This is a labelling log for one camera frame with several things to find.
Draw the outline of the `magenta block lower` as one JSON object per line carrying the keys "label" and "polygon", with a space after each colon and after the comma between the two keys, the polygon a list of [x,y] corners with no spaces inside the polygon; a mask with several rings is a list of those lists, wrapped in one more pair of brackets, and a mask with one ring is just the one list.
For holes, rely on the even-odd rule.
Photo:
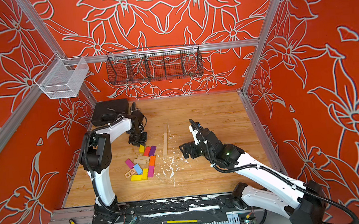
{"label": "magenta block lower", "polygon": [[152,177],[154,177],[154,173],[155,173],[155,167],[153,166],[153,165],[151,165],[151,166],[149,166],[149,168],[148,168],[148,177],[150,178],[152,178]]}

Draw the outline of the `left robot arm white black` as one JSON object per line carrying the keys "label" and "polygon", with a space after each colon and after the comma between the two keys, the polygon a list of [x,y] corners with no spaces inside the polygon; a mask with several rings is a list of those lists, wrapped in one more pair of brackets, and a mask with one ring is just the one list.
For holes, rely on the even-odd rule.
{"label": "left robot arm white black", "polygon": [[103,224],[113,221],[122,209],[111,185],[109,167],[112,162],[111,144],[122,134],[129,135],[128,143],[145,145],[147,132],[144,130],[145,115],[136,103],[127,99],[98,102],[91,123],[95,129],[86,132],[78,162],[83,165],[91,179],[94,194],[93,222]]}

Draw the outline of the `red block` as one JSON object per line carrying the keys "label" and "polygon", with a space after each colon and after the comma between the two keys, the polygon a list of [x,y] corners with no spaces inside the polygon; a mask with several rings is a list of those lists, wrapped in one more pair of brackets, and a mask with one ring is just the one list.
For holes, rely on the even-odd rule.
{"label": "red block", "polygon": [[145,151],[144,151],[144,156],[149,156],[151,147],[150,146],[146,146]]}

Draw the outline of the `magenta block left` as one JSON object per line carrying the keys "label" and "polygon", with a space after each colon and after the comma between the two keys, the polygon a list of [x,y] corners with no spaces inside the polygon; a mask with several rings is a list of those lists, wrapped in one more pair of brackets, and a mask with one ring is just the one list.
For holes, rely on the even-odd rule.
{"label": "magenta block left", "polygon": [[130,159],[127,159],[125,162],[131,170],[135,168],[135,164]]}

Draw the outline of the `black plastic tool case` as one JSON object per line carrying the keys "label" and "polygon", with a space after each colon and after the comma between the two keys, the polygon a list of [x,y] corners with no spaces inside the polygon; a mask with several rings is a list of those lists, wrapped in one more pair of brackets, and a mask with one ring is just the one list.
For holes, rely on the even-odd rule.
{"label": "black plastic tool case", "polygon": [[93,126],[103,126],[114,122],[118,116],[128,114],[127,99],[108,100],[95,105],[91,123]]}

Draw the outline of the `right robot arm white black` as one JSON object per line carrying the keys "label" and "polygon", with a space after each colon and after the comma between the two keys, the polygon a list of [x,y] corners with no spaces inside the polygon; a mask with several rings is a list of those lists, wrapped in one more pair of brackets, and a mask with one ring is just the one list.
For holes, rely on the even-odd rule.
{"label": "right robot arm white black", "polygon": [[323,221],[327,205],[338,208],[350,216],[350,224],[359,220],[353,211],[324,196],[315,181],[305,183],[293,179],[259,162],[240,147],[222,143],[209,129],[190,120],[189,131],[193,141],[180,145],[183,156],[206,158],[211,168],[219,173],[236,173],[255,181],[264,190],[240,183],[232,193],[242,204],[259,207],[283,216],[291,224],[332,224]]}

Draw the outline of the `purple block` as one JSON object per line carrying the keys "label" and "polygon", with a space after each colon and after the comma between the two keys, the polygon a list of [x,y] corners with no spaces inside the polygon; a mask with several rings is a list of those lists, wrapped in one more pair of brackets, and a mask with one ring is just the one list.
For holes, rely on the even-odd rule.
{"label": "purple block", "polygon": [[155,152],[156,152],[157,147],[156,146],[151,146],[150,150],[149,150],[149,156],[154,156]]}

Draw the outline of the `magenta block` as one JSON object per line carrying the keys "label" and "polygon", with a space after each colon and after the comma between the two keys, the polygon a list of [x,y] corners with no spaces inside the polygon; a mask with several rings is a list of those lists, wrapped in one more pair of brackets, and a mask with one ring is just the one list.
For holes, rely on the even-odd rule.
{"label": "magenta block", "polygon": [[151,165],[151,166],[149,166],[149,168],[148,168],[148,177],[150,178],[152,178],[152,177],[154,177],[154,173],[155,173],[155,167],[153,166],[153,165]]}
{"label": "magenta block", "polygon": [[130,159],[127,159],[125,162],[131,170],[135,168],[135,164]]}

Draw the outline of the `white mesh basket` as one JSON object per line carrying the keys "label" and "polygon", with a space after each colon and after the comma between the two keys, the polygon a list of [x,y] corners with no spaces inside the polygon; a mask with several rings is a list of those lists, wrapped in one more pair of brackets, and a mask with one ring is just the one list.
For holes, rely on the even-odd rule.
{"label": "white mesh basket", "polygon": [[80,93],[86,97],[89,90],[85,78],[89,66],[83,57],[66,59],[54,54],[40,69],[33,83],[49,99],[78,97]]}

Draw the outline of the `yellow pencil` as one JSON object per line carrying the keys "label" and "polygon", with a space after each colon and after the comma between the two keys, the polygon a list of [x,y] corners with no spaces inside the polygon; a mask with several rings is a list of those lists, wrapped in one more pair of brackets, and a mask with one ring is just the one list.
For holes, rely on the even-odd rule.
{"label": "yellow pencil", "polygon": [[170,220],[170,221],[166,221],[167,224],[177,224],[177,223],[198,223],[199,221],[197,219],[195,220]]}

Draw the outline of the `blue block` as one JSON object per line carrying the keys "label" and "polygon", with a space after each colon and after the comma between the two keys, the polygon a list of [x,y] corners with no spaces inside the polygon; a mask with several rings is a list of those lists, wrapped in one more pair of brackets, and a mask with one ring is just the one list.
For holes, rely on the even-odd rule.
{"label": "blue block", "polygon": [[137,172],[138,175],[141,175],[143,173],[143,169],[140,167],[139,164],[134,165],[134,170]]}

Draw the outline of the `yellow block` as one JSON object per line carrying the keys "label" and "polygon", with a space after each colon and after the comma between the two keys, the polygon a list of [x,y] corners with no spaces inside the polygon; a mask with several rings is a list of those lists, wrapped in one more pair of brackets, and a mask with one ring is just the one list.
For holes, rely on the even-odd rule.
{"label": "yellow block", "polygon": [[144,168],[142,175],[141,175],[141,180],[148,180],[148,174],[149,174],[149,168]]}
{"label": "yellow block", "polygon": [[142,180],[142,175],[132,175],[131,176],[131,181],[137,182],[137,181],[141,181]]}
{"label": "yellow block", "polygon": [[144,145],[139,145],[139,154],[144,154],[145,153],[145,146]]}

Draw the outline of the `orange block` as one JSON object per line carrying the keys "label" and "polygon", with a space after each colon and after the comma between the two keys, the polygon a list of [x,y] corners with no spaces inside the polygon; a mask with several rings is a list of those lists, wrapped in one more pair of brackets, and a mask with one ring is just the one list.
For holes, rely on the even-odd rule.
{"label": "orange block", "polygon": [[156,161],[156,157],[155,156],[151,156],[149,159],[149,166],[154,166],[155,165],[155,161]]}

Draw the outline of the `printed wooden block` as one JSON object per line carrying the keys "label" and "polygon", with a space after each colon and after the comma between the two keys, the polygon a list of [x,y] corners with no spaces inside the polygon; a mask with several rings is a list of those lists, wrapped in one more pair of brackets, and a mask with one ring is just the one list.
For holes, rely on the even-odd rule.
{"label": "printed wooden block", "polygon": [[136,170],[135,170],[135,169],[131,169],[131,170],[129,170],[127,173],[125,173],[125,177],[128,179],[128,178],[130,178],[131,176],[136,175],[136,174],[137,174]]}

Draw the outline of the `natural wood block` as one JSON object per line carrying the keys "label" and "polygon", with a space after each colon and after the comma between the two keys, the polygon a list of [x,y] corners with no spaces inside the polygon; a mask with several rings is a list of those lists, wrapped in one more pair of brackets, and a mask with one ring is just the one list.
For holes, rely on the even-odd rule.
{"label": "natural wood block", "polygon": [[163,124],[163,133],[168,134],[168,125],[167,125],[167,123]]}
{"label": "natural wood block", "polygon": [[147,164],[147,160],[143,160],[143,159],[134,159],[133,163],[134,164],[141,164],[141,165],[146,165]]}
{"label": "natural wood block", "polygon": [[163,155],[165,156],[165,155],[167,155],[167,147],[168,147],[168,144],[167,143],[164,143],[164,145],[163,145]]}
{"label": "natural wood block", "polygon": [[163,134],[163,145],[167,145],[167,143],[168,143],[168,134],[164,133]]}
{"label": "natural wood block", "polygon": [[138,156],[137,156],[137,159],[149,161],[149,160],[150,160],[150,157],[148,157],[148,156],[143,156],[143,155],[138,155]]}

